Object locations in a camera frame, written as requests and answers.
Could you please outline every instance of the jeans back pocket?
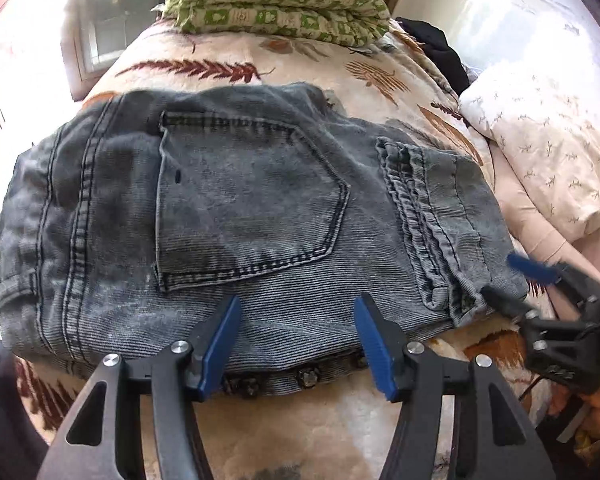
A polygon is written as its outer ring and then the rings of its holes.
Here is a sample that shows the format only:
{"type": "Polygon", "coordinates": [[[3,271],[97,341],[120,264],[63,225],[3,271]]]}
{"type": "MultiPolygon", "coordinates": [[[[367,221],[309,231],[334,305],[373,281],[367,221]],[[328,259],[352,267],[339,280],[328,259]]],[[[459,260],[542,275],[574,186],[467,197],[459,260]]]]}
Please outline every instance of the jeans back pocket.
{"type": "Polygon", "coordinates": [[[162,292],[234,282],[333,250],[349,186],[302,131],[165,112],[156,204],[162,292]]]}

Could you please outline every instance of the folded green quilt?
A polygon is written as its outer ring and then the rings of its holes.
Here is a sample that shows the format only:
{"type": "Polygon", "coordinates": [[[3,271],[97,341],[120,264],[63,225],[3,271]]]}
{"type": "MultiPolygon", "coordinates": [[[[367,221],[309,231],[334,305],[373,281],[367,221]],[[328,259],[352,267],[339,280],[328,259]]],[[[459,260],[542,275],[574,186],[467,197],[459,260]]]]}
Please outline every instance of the folded green quilt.
{"type": "Polygon", "coordinates": [[[247,31],[365,46],[389,29],[383,0],[165,0],[187,32],[247,31]]]}

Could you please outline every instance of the blue rubber tip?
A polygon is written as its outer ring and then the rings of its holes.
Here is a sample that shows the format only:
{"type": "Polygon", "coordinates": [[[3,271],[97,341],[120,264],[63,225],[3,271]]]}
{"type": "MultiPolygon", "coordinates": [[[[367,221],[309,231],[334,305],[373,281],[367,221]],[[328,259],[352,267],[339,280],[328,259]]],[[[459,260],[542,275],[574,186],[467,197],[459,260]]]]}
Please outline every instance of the blue rubber tip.
{"type": "Polygon", "coordinates": [[[220,386],[224,367],[238,337],[241,317],[242,305],[238,296],[234,296],[202,359],[203,376],[199,387],[202,400],[208,399],[220,386]]]}
{"type": "Polygon", "coordinates": [[[520,254],[511,253],[507,256],[507,263],[512,269],[519,270],[526,277],[535,280],[541,285],[553,285],[558,281],[558,274],[552,267],[541,264],[535,260],[525,258],[520,254]]]}
{"type": "Polygon", "coordinates": [[[393,360],[382,340],[376,322],[369,312],[369,307],[360,297],[356,298],[354,303],[353,319],[376,388],[384,393],[387,400],[393,401],[398,394],[398,388],[394,381],[393,360]]]}

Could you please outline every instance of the green and white blanket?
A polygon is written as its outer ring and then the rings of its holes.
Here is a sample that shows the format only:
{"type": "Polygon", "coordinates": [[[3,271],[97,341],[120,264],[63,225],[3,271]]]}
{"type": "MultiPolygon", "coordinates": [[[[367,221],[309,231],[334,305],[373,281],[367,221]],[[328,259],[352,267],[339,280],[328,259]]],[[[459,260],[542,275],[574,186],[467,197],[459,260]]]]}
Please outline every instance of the green and white blanket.
{"type": "Polygon", "coordinates": [[[389,29],[383,0],[165,0],[186,32],[255,32],[365,46],[389,29]]]}

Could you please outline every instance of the jeans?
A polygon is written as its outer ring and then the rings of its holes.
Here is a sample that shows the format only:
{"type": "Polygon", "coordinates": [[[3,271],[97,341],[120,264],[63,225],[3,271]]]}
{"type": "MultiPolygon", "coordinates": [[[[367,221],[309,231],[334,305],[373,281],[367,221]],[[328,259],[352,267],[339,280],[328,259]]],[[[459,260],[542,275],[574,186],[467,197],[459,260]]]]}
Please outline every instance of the jeans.
{"type": "Polygon", "coordinates": [[[353,301],[424,339],[522,298],[498,203],[468,158],[331,110],[307,84],[134,91],[21,154],[0,215],[0,325],[87,376],[158,353],[225,294],[243,304],[225,389],[311,387],[364,365],[353,301]]]}

